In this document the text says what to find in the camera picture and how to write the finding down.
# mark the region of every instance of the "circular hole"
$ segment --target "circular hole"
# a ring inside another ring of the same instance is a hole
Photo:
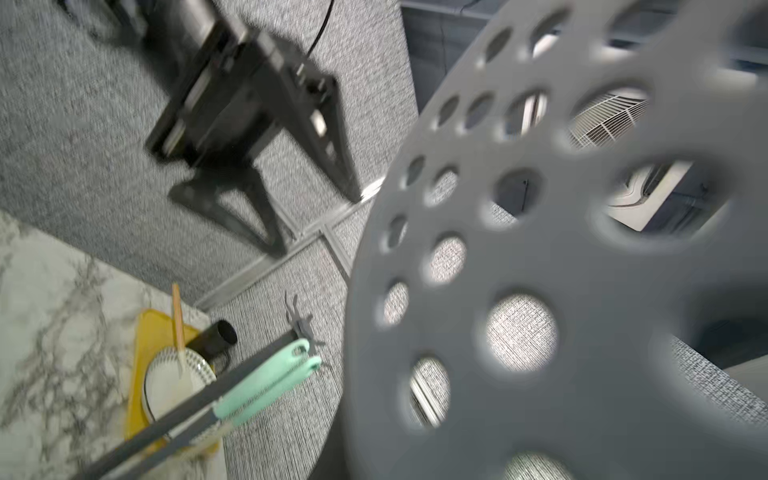
[[[552,48],[552,45],[560,37],[563,30],[563,24],[568,19],[568,10],[560,10],[549,15],[533,31],[531,40],[528,43],[528,54],[531,58],[536,58],[545,51]]]
[[[533,128],[547,111],[547,95],[536,91],[515,99],[504,113],[504,137],[521,137]]]
[[[450,282],[462,270],[466,256],[467,247],[458,237],[441,240],[429,261],[429,279],[438,284]]]
[[[604,147],[630,131],[645,113],[649,95],[637,88],[615,88],[583,103],[568,124],[571,146]]]
[[[517,294],[493,307],[485,338],[503,366],[516,372],[531,372],[544,367],[554,356],[558,328],[542,301]]]
[[[445,101],[442,107],[440,107],[440,112],[437,116],[438,127],[448,121],[451,115],[453,115],[453,112],[456,111],[456,107],[458,107],[458,95],[454,95]]]
[[[507,27],[500,31],[496,36],[488,43],[488,47],[485,49],[485,63],[490,63],[499,52],[507,45],[507,41],[512,35],[512,29]]]
[[[432,188],[427,192],[427,207],[434,207],[441,204],[453,194],[458,183],[458,172],[454,167],[447,167],[440,171],[435,178]]]
[[[438,427],[451,405],[451,383],[445,367],[433,357],[420,359],[413,367],[409,386],[416,425]]]
[[[717,80],[725,87],[752,88],[768,74],[768,6],[747,16],[726,40],[727,65],[717,70]]]
[[[493,105],[493,94],[484,93],[477,97],[469,105],[467,118],[464,120],[464,128],[471,130],[476,127],[491,110],[491,105]]]
[[[702,161],[645,164],[617,182],[604,213],[619,233],[690,237],[725,204],[725,183]]]
[[[680,0],[642,0],[635,3],[616,17],[600,56],[606,60],[623,58],[648,43],[672,22],[682,3]]]
[[[400,245],[403,237],[406,236],[407,230],[407,219],[403,215],[395,217],[395,219],[392,220],[392,222],[389,224],[389,229],[387,230],[386,247],[391,250]]]
[[[391,326],[400,323],[407,308],[408,286],[403,282],[398,282],[389,289],[384,300],[384,325]]]
[[[574,480],[562,462],[541,452],[518,453],[507,464],[505,480]]]
[[[671,372],[665,375],[671,392],[689,412],[709,423],[764,431],[768,426],[766,326],[764,319],[711,323],[691,342],[693,348],[676,336],[664,337],[660,369]]]
[[[535,208],[544,181],[536,171],[514,170],[501,178],[485,206],[483,220],[490,227],[507,227]]]
[[[419,176],[422,174],[422,170],[424,170],[423,155],[414,158],[411,164],[408,166],[408,170],[406,171],[406,177],[403,179],[404,186],[410,187],[411,185],[413,185],[413,182],[419,179]]]

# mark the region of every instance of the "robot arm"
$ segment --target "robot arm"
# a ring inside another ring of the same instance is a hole
[[[294,43],[225,18],[209,0],[110,0],[108,6],[170,95],[147,149],[159,163],[184,161],[196,172],[170,190],[173,202],[283,255],[276,214],[252,166],[281,128],[346,199],[359,201],[336,79]],[[267,238],[218,203],[229,190],[245,194]]]

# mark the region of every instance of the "gray wall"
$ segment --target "gray wall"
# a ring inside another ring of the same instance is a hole
[[[408,41],[416,104],[421,111],[486,22],[404,8],[402,23]]]
[[[224,0],[307,47],[326,0]],[[94,43],[49,0],[0,5],[0,207],[162,290],[202,293],[260,254],[173,206],[190,172],[142,144],[166,98],[129,52]],[[415,120],[399,8],[338,0],[313,57],[338,75],[360,181],[381,177]],[[281,134],[257,159],[270,193],[307,225],[341,197]]]

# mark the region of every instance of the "yellow tray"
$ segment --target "yellow tray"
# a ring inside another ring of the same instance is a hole
[[[200,333],[200,330],[184,324],[184,343],[188,343]],[[136,325],[136,343],[134,347],[134,371],[131,377],[131,391],[128,393],[128,415],[125,419],[125,439],[147,428],[150,423],[141,408],[141,390],[144,388],[144,374],[155,355],[167,346],[174,344],[173,320],[165,313],[146,309],[138,318]],[[156,452],[166,444],[159,439],[144,451]],[[206,453],[218,450],[218,442]]]

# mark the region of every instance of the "black cable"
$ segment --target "black cable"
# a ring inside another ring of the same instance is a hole
[[[445,32],[442,29],[442,15],[440,15],[440,45],[442,45],[442,71],[443,77],[448,75],[448,61],[445,59]]]
[[[323,19],[323,24],[320,26],[320,30],[317,32],[315,41],[312,42],[310,49],[306,51],[307,57],[309,57],[312,54],[312,50],[315,49],[315,47],[317,46],[317,42],[320,41],[320,37],[323,36],[323,32],[326,30],[326,25],[328,25],[328,19],[331,17],[331,10],[333,10],[333,0],[330,0],[330,3],[328,4],[328,11],[326,12],[326,17]]]
[[[459,14],[462,14],[462,13],[464,13],[464,9],[465,9],[465,8],[472,8],[472,7],[474,7],[475,5],[477,5],[477,4],[478,4],[478,3],[480,3],[480,2],[482,2],[482,0],[472,0],[472,1],[471,1],[471,2],[469,2],[469,3],[465,3],[465,4],[464,4],[464,5],[462,5],[462,7],[461,7],[461,8],[458,10],[458,13],[459,13]]]

